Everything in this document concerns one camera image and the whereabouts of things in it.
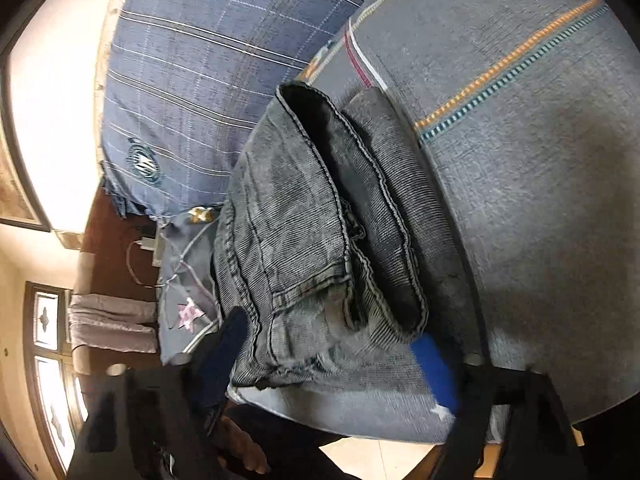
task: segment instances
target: hand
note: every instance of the hand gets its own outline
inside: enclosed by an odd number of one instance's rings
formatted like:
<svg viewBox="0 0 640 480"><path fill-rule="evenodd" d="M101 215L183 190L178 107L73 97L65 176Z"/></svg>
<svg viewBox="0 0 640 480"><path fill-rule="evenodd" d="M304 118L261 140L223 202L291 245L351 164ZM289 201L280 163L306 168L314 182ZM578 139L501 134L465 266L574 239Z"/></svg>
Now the hand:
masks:
<svg viewBox="0 0 640 480"><path fill-rule="evenodd" d="M262 448L230 418L224 415L220 418L213 438L219 449L228 450L231 455L242 460L247 471L255 471L263 475L271 470ZM224 458L218 457L218 460L222 467L226 467Z"/></svg>

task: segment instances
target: jeans seam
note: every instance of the jeans seam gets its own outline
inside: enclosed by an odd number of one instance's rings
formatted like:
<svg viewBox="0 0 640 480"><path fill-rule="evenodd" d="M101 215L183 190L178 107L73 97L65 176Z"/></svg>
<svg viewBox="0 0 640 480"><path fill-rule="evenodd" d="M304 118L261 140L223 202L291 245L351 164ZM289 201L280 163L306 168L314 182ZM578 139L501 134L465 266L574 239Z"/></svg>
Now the jeans seam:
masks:
<svg viewBox="0 0 640 480"><path fill-rule="evenodd" d="M322 100L325 102L325 104L329 106L334 116L342 123L342 125L350 134L350 136L354 139L359 150L362 152L363 156L369 161L374 172L376 173L376 176L378 177L378 184L380 186L382 196L386 202L386 205L391 210L394 221L396 222L396 226L398 227L398 230L402 235L405 266L407 267L408 274L411 278L412 289L414 290L414 293L418 299L418 302L422 307L422 317L421 317L420 323L418 323L418 325L411 332L412 336L416 337L422 332L425 325L427 324L429 311L426 304L424 291L422 290L422 287L420 285L420 281L418 278L418 272L414 266L414 262L416 261L416 258L414 255L414 251L411 247L410 234L406 225L404 224L404 221L402 220L402 217L400 216L397 206L394 204L391 198L391 194L388 190L388 185L386 184L386 177L382 172L382 170L380 169L380 166L377 164L375 158L369 153L369 151L366 149L366 146L364 146L360 136L356 133L356 131L354 131L349 121L345 119L344 116L337 110L337 108L331 102L331 100L326 95L324 95L321 91L313 87L310 87L308 85L303 85L303 84L298 84L298 85L304 86L307 89L311 90L312 92L315 92L316 94L318 94L322 98Z"/></svg>
<svg viewBox="0 0 640 480"><path fill-rule="evenodd" d="M324 94L321 94L320 92L318 92L318 93L325 100L328 100L328 99L326 99ZM342 302L342 312L343 312L343 315L345 316L345 320L347 320L348 317L346 317L346 316L348 315L349 305L350 305L351 301L353 301L353 298L354 298L354 293L353 293L353 269L351 267L350 238L349 238L349 233L347 231L346 220L344 219L344 215L343 215L343 212L342 212L342 204L340 202L340 195L338 194L338 190L335 187L335 183L334 183L333 179L331 178L331 174L329 173L329 170L328 170L326 164L324 163L324 160L322 160L322 156L320 156L320 153L318 152L318 149L316 148L316 146L313 143L313 141L311 140L311 138L307 135L305 129L303 128L302 124L298 120L298 117L295 115L295 113L293 113L293 111L289 107L289 104L287 103L287 101L282 96L282 85L278 86L276 88L275 96L276 96L276 99L278 100L278 102L280 103L280 106L282 106L282 109L289 116L289 119L293 122L294 126L296 127L296 130L298 131L298 133L300 134L302 139L304 139L306 145L309 148L309 151L314 156L314 158L316 160L316 163L322 169L322 174L324 174L325 181L327 182L329 189L331 189L332 195L334 197L335 213L336 213L336 215L338 217L338 220L340 221L340 227L341 227L340 232L342 234L342 246L343 246L342 259L344 261L345 275L348 278L347 287L346 287L345 295L344 295L344 300Z"/></svg>
<svg viewBox="0 0 640 480"><path fill-rule="evenodd" d="M250 362L248 363L252 368L264 368L258 359L258 336L260 332L263 330L262 325L260 324L260 312L257 311L257 307L251 298L251 293L249 291L249 286L242 276L242 272L240 270L240 265L238 262L238 255L234 248L234 225L236 218L236 207L233 204L233 201L228 201L228 213L227 218L225 219L225 228L226 228L226 236L225 236L225 254L228 265L229 275L233 279L236 290L238 291L238 295L241 297L241 301L245 303L245 305L239 305L243 307L245 312L249 317L250 322L255 327L255 335L253 336L253 340L251 341L251 353L250 353Z"/></svg>
<svg viewBox="0 0 640 480"><path fill-rule="evenodd" d="M249 160L246 160L246 164L247 164L247 168L249 167ZM260 239L260 236L258 235L258 229L255 227L255 223L254 220L251 218L251 211L249 209L249 199L248 199L248 193L247 193L247 188L246 188L246 183L245 180L242 180L242 188L244 190L244 207L246 209L246 217L249 223L249 228L251 229L251 232L254 234L255 239L257 241L257 245L258 245L258 254L260 255L260 263L262 264L262 272L264 274L264 279L267 282L267 288L269 289L269 294L270 294L270 299L271 299L271 304L273 305L273 287L271 286L271 282L269 280L269 275L267 273L267 267L264 265L264 255L262 252L262 240Z"/></svg>

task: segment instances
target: orange stripe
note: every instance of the orange stripe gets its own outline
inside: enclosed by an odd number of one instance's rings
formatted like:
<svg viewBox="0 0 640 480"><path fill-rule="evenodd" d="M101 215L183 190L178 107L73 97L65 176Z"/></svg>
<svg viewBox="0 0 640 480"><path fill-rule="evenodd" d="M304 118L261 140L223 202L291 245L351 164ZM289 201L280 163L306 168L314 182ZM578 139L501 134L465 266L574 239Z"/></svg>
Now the orange stripe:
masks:
<svg viewBox="0 0 640 480"><path fill-rule="evenodd" d="M489 70L483 73L480 77L478 77L475 81L469 83L465 86L459 93L454 95L451 99L445 102L442 106L440 106L436 111L427 115L425 118L421 119L414 123L415 129L420 129L425 127L427 124L431 123L431 121L436 120L440 115L444 112L447 112L452 106L458 104L458 102L468 97L472 92L479 89L480 86L487 83L489 80L496 77L502 70L507 68L511 63L520 58L525 52L532 49L535 45L537 45L543 38L557 30L559 27L564 25L569 20L574 19L579 14L583 13L585 10L595 6L601 0L589 0L588 2L583 3L579 7L575 7L575 9L569 10L568 12L562 14L551 23L549 23L545 28L541 28L537 31L533 36L531 36L527 41L521 44L516 50L511 52L508 56L503 57L500 61L498 61L495 65L493 65Z"/></svg>

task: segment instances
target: window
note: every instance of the window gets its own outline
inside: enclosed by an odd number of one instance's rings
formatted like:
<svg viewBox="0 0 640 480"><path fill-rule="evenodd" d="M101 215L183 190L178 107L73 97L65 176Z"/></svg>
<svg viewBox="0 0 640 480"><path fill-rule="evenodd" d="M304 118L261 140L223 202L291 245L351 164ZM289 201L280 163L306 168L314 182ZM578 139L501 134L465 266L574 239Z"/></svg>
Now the window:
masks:
<svg viewBox="0 0 640 480"><path fill-rule="evenodd" d="M27 282L24 361L31 407L49 461L59 478L87 418L80 380L71 361L66 306L70 291Z"/></svg>

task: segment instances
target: tile floor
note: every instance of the tile floor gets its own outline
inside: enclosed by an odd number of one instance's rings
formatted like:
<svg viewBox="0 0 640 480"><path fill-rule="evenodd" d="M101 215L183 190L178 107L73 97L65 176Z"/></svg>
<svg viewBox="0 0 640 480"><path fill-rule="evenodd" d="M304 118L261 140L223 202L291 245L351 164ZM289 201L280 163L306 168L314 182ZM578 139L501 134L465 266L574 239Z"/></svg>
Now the tile floor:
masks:
<svg viewBox="0 0 640 480"><path fill-rule="evenodd" d="M361 480L401 480L432 447L349 437L321 449L340 469Z"/></svg>

